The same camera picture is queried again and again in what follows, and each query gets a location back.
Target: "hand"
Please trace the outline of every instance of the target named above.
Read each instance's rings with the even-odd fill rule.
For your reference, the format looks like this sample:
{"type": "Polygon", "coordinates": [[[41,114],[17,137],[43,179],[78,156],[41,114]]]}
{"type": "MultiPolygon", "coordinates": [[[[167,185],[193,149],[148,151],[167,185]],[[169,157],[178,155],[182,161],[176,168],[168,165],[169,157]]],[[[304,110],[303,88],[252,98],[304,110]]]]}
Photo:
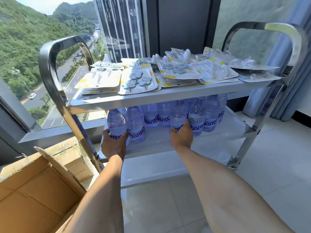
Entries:
{"type": "Polygon", "coordinates": [[[185,124],[181,127],[179,132],[175,128],[171,127],[171,142],[175,150],[187,147],[190,149],[193,141],[193,132],[190,127],[190,122],[187,119],[185,124]]]}
{"type": "Polygon", "coordinates": [[[108,159],[113,155],[118,155],[124,160],[128,131],[126,131],[119,139],[115,140],[109,136],[109,129],[106,129],[103,131],[103,137],[103,143],[100,145],[103,154],[108,159]]]}

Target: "road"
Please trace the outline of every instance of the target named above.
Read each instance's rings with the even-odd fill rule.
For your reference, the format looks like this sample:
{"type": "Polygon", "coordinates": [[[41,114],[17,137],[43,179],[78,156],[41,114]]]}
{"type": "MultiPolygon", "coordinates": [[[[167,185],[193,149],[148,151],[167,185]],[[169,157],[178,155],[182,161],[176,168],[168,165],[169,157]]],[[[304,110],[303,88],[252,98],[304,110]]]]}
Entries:
{"type": "MultiPolygon", "coordinates": [[[[69,82],[67,88],[65,89],[65,94],[70,101],[76,94],[78,89],[75,89],[75,85],[80,81],[80,79],[88,73],[88,66],[81,66],[77,71],[76,75],[69,82]]],[[[47,115],[47,119],[41,124],[42,129],[52,128],[67,125],[64,118],[60,115],[56,107],[54,107],[50,113],[47,115]]]]}
{"type": "MultiPolygon", "coordinates": [[[[87,46],[90,46],[91,41],[86,42],[87,46]]],[[[73,65],[73,57],[77,54],[77,52],[70,58],[68,59],[61,67],[57,69],[57,75],[59,78],[59,81],[61,82],[63,77],[68,73],[70,70],[70,66],[73,65]]],[[[23,104],[23,106],[28,110],[30,108],[37,108],[43,106],[45,103],[44,101],[40,100],[40,98],[44,97],[46,93],[48,93],[45,89],[45,86],[42,85],[37,91],[35,91],[36,97],[33,100],[27,99],[26,102],[23,104]]]]}

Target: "forearm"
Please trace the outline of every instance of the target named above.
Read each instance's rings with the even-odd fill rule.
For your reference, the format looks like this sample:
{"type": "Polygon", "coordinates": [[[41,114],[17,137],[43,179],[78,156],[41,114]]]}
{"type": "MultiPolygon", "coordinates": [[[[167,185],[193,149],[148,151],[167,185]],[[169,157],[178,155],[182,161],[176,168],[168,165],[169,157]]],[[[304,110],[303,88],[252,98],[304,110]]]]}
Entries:
{"type": "Polygon", "coordinates": [[[120,194],[122,164],[117,155],[109,159],[79,204],[66,227],[66,233],[123,232],[120,194]]]}
{"type": "Polygon", "coordinates": [[[292,232],[238,175],[188,148],[176,151],[189,170],[214,232],[292,232]]]}

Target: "stainless steel cart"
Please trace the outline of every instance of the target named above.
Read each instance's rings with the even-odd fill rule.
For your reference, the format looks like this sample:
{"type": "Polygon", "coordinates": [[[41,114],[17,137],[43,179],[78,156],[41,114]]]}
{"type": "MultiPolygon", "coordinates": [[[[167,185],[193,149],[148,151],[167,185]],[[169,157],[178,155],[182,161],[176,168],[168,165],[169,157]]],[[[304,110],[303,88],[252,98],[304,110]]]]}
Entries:
{"type": "MultiPolygon", "coordinates": [[[[305,32],[300,27],[294,24],[240,22],[234,25],[228,32],[222,47],[223,51],[228,50],[233,35],[241,28],[259,29],[265,31],[279,31],[287,34],[290,37],[292,41],[292,53],[285,70],[281,74],[281,79],[251,83],[238,81],[232,83],[219,83],[209,85],[195,84],[184,87],[163,88],[162,90],[156,92],[147,92],[125,96],[121,96],[117,93],[82,95],[82,90],[79,90],[74,98],[71,101],[68,101],[57,76],[56,57],[60,51],[75,44],[78,44],[86,57],[86,61],[90,70],[90,65],[92,65],[94,62],[86,43],[80,36],[72,36],[44,44],[40,50],[39,69],[43,83],[50,97],[54,101],[58,111],[64,117],[64,120],[68,123],[69,127],[72,129],[72,132],[80,141],[80,144],[83,146],[92,163],[99,172],[101,172],[102,170],[100,164],[107,162],[107,159],[104,156],[100,156],[95,151],[95,148],[91,143],[90,139],[88,138],[81,122],[77,117],[77,114],[157,103],[163,101],[208,96],[214,94],[232,93],[263,87],[271,87],[270,95],[266,102],[266,105],[256,116],[255,123],[252,127],[247,125],[244,121],[241,121],[229,108],[226,108],[226,114],[228,114],[228,122],[226,127],[222,128],[223,130],[216,133],[203,134],[199,137],[194,138],[192,147],[202,147],[204,145],[207,147],[209,141],[213,140],[213,137],[213,141],[217,141],[220,139],[232,140],[237,138],[245,138],[235,157],[233,158],[231,156],[231,158],[226,163],[228,168],[236,170],[241,160],[247,153],[248,149],[252,145],[253,141],[259,134],[262,126],[265,123],[265,120],[270,116],[278,100],[281,98],[282,93],[290,85],[293,78],[295,77],[295,74],[297,73],[305,58],[308,45],[305,32]],[[243,129],[242,133],[235,133],[234,131],[231,131],[231,133],[229,133],[228,131],[225,131],[225,129],[229,129],[229,127],[234,127],[236,125],[238,125],[238,127],[232,130],[243,129]]],[[[135,145],[130,144],[127,147],[127,153],[125,158],[134,159],[142,156],[149,156],[151,159],[150,155],[157,155],[153,157],[153,159],[160,159],[162,161],[163,159],[165,159],[165,157],[169,155],[176,158],[176,156],[174,156],[173,147],[169,141],[169,135],[167,134],[168,132],[165,132],[164,128],[157,128],[152,130],[150,134],[147,134],[147,138],[143,143],[135,145]]],[[[169,160],[163,162],[165,162],[165,164],[169,166],[169,160]]],[[[144,165],[143,160],[140,160],[139,163],[139,165],[144,165]]],[[[159,173],[149,173],[148,178],[141,179],[140,181],[133,181],[135,179],[134,177],[126,178],[127,182],[125,182],[122,186],[123,188],[125,188],[136,184],[147,183],[152,180],[159,180],[166,177],[182,175],[185,173],[185,169],[180,168],[175,169],[174,172],[171,172],[169,170],[162,170],[159,173]]]]}

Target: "top shelf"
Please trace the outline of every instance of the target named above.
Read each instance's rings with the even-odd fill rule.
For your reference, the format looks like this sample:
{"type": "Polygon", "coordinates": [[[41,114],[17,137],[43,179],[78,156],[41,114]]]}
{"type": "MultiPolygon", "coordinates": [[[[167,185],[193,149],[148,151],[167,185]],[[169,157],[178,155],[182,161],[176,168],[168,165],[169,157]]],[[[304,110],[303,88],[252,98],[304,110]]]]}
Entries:
{"type": "Polygon", "coordinates": [[[253,90],[276,86],[282,83],[282,79],[252,83],[246,83],[239,80],[238,82],[209,85],[203,85],[198,82],[195,85],[162,88],[160,91],[132,95],[120,95],[118,93],[82,95],[82,89],[80,89],[69,102],[67,108],[71,114],[81,114],[135,105],[145,105],[164,101],[238,92],[243,90],[253,90]]]}

